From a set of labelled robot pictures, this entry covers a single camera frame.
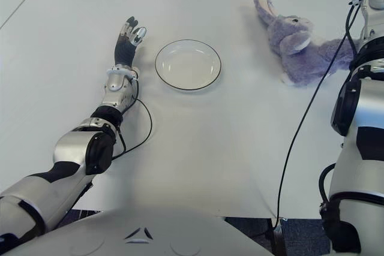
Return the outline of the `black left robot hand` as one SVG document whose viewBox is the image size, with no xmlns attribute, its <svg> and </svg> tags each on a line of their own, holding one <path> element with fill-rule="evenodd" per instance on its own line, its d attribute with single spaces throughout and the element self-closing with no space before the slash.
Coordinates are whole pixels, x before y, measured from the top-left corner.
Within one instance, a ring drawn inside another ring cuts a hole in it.
<svg viewBox="0 0 384 256">
<path fill-rule="evenodd" d="M 147 29 L 138 26 L 138 20 L 133 16 L 123 24 L 115 45 L 115 65 L 132 67 L 137 46 L 143 41 Z"/>
</svg>

